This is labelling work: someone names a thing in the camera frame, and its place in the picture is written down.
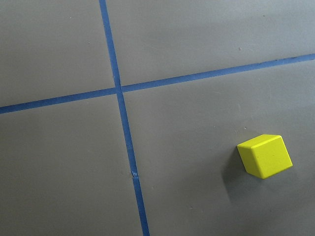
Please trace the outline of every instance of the yellow cube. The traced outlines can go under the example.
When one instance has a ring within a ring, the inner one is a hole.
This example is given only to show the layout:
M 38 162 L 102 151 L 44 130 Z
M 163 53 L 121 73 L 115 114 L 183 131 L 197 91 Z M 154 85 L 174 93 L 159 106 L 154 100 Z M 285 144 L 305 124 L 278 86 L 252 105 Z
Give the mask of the yellow cube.
M 293 166 L 280 135 L 263 134 L 237 146 L 247 173 L 268 178 Z

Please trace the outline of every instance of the cube's side face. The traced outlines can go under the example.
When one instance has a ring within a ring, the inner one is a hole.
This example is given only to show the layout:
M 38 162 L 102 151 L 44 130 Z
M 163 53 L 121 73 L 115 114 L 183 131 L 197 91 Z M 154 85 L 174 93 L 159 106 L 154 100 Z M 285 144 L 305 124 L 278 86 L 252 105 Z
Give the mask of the cube's side face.
M 293 166 L 281 136 L 253 147 L 252 152 L 261 178 L 268 178 Z
M 246 172 L 253 176 L 261 178 L 261 173 L 258 168 L 258 164 L 254 158 L 252 149 L 241 145 L 238 145 L 237 149 L 242 158 Z

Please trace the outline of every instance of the blue tape strip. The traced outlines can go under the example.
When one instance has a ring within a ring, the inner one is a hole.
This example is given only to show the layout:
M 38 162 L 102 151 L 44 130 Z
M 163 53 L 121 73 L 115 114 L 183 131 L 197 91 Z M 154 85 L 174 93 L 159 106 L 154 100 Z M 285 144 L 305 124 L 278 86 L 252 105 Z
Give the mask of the blue tape strip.
M 147 222 L 147 216 L 146 216 L 146 212 L 144 208 L 142 191 L 140 187 L 140 180 L 138 176 L 136 159 L 135 159 L 134 150 L 133 150 L 130 127 L 129 127 L 126 105 L 125 105 L 125 99 L 124 99 L 121 82 L 120 82 L 120 75 L 119 75 L 117 58 L 116 58 L 116 53 L 115 53 L 113 35 L 110 28 L 110 23 L 109 23 L 107 6 L 106 6 L 105 0 L 99 0 L 99 4 L 100 4 L 101 14 L 103 18 L 103 23 L 104 23 L 105 36 L 107 39 L 109 58 L 110 58 L 110 62 L 111 62 L 112 70 L 113 70 L 114 83 L 117 89 L 117 100 L 118 100 L 120 116 L 121 116 L 122 124 L 123 124 L 130 170 L 133 175 L 133 186 L 134 186 L 134 191 L 135 191 L 135 195 L 137 199 L 142 232 L 144 236 L 149 236 L 150 233 L 149 233 L 149 227 L 148 227 L 148 222 Z
M 210 77 L 220 76 L 220 75 L 227 75 L 227 74 L 234 74 L 249 70 L 257 70 L 257 69 L 263 69 L 267 67 L 277 66 L 277 65 L 285 65 L 285 64 L 292 64 L 302 61 L 308 61 L 308 60 L 314 60 L 315 54 L 308 54 L 303 56 L 298 56 L 294 58 L 285 58 L 285 59 L 279 59 L 279 60 L 271 60 L 266 61 L 262 63 L 255 63 L 255 64 L 249 64 L 249 65 L 241 65 L 226 69 L 220 69 L 220 70 L 213 70 L 213 71 L 207 71 L 192 75 L 184 75 L 184 76 L 178 76 L 173 77 L 169 79 L 162 79 L 162 80 L 155 80 L 155 81 L 149 81 L 139 84 L 133 84 L 133 85 L 127 85 L 122 87 L 123 92 L 130 92 L 140 89 L 148 89 L 148 88 L 154 88 L 164 85 L 171 85 L 171 84 L 177 84 L 187 81 L 193 81 L 193 80 L 200 80 L 200 79 L 206 79 Z
M 6 107 L 0 107 L 0 114 L 27 110 L 27 109 L 37 108 L 37 107 L 50 106 L 50 105 L 55 105 L 55 104 L 60 104 L 60 103 L 65 103 L 65 102 L 83 100 L 83 99 L 88 99 L 88 98 L 93 98 L 93 97 L 102 97 L 102 96 L 111 95 L 115 93 L 116 93 L 116 88 L 107 88 L 107 89 L 102 89 L 102 90 L 97 90 L 97 91 L 78 93 L 78 94 L 49 98 L 49 99 L 33 101 L 33 102 L 26 102 L 26 103 L 21 103 L 21 104 L 6 106 Z

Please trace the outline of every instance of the gray floor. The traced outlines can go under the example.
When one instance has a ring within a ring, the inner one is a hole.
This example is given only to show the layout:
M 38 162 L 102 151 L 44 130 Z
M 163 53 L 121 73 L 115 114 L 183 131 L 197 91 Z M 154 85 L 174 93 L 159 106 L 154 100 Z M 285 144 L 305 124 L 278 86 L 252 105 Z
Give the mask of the gray floor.
M 310 0 L 106 3 L 122 85 L 315 51 Z M 16 110 L 0 115 L 0 235 L 143 235 L 122 101 L 19 105 L 115 87 L 98 1 L 0 0 L 0 29 L 0 113 Z M 314 235 L 314 74 L 305 61 L 125 92 L 150 235 Z M 236 150 L 263 133 L 293 162 L 266 180 Z

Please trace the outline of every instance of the blue tape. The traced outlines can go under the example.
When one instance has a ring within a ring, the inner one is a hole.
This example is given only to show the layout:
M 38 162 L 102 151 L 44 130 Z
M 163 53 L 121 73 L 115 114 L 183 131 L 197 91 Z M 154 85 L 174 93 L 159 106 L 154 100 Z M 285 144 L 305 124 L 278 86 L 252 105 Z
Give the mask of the blue tape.
M 55 104 L 60 104 L 60 103 L 65 103 L 65 102 L 72 102 L 72 101 L 77 101 L 77 100 L 83 100 L 83 99 L 88 99 L 88 98 L 93 98 L 93 97 L 102 97 L 102 96 L 111 95 L 115 93 L 116 93 L 116 88 L 107 88 L 107 89 L 102 89 L 102 90 L 97 90 L 97 91 L 92 91 L 92 92 L 83 92 L 83 93 L 78 93 L 78 94 L 73 94 L 73 95 L 62 96 L 62 97 L 55 97 L 55 98 L 49 98 L 49 99 L 44 99 L 44 100 L 39 100 L 39 101 L 26 102 L 26 103 L 21 103 L 21 104 L 6 106 L 6 107 L 0 107 L 0 114 L 27 110 L 27 109 L 37 108 L 37 107 L 45 107 L 45 106 L 50 106 L 50 105 L 55 105 Z
M 149 82 L 144 82 L 144 83 L 139 83 L 139 84 L 122 86 L 122 91 L 130 92 L 130 91 L 135 91 L 135 90 L 140 90 L 140 89 L 154 88 L 154 87 L 159 87 L 159 86 L 177 84 L 177 83 L 193 81 L 193 80 L 206 79 L 206 78 L 220 76 L 220 75 L 234 74 L 234 73 L 239 73 L 239 72 L 244 72 L 244 71 L 249 71 L 249 70 L 263 69 L 263 68 L 277 66 L 277 65 L 286 65 L 286 64 L 292 64 L 292 63 L 314 60 L 314 59 L 315 59 L 315 54 L 308 54 L 308 55 L 298 56 L 294 58 L 271 60 L 271 61 L 266 61 L 262 63 L 241 65 L 241 66 L 220 69 L 220 70 L 212 70 L 212 71 L 207 71 L 207 72 L 202 72 L 202 73 L 197 73 L 197 74 L 192 74 L 192 75 L 184 75 L 184 76 L 178 76 L 178 77 L 173 77 L 169 79 L 155 80 L 155 81 L 149 81 Z
M 131 170 L 131 173 L 133 175 L 133 186 L 134 186 L 134 191 L 135 191 L 135 195 L 136 195 L 136 199 L 137 199 L 137 205 L 138 205 L 138 210 L 139 210 L 142 232 L 143 232 L 144 236 L 149 236 L 150 233 L 149 233 L 149 227 L 148 227 L 148 222 L 147 222 L 147 216 L 146 216 L 146 211 L 145 211 L 145 207 L 144 207 L 142 191 L 141 191 L 141 187 L 140 187 L 140 180 L 139 180 L 139 176 L 138 176 L 136 159 L 135 159 L 135 155 L 134 155 L 133 144 L 132 144 L 131 133 L 130 133 L 130 127 L 129 127 L 128 117 L 127 117 L 126 104 L 125 104 L 125 99 L 124 99 L 124 95 L 123 95 L 123 91 L 122 91 L 122 87 L 121 87 L 120 75 L 119 75 L 117 58 L 116 58 L 116 53 L 115 53 L 114 41 L 113 41 L 113 35 L 112 35 L 111 28 L 110 28 L 109 16 L 108 16 L 107 6 L 106 6 L 105 0 L 99 0 L 99 5 L 100 5 L 100 9 L 101 9 L 102 18 L 103 18 L 105 36 L 107 39 L 107 47 L 108 47 L 109 58 L 110 58 L 112 71 L 113 71 L 114 83 L 115 83 L 115 87 L 117 89 L 117 100 L 118 100 L 120 116 L 121 116 L 123 130 L 124 130 L 124 136 L 125 136 L 127 153 L 128 153 L 128 158 L 129 158 L 130 170 Z

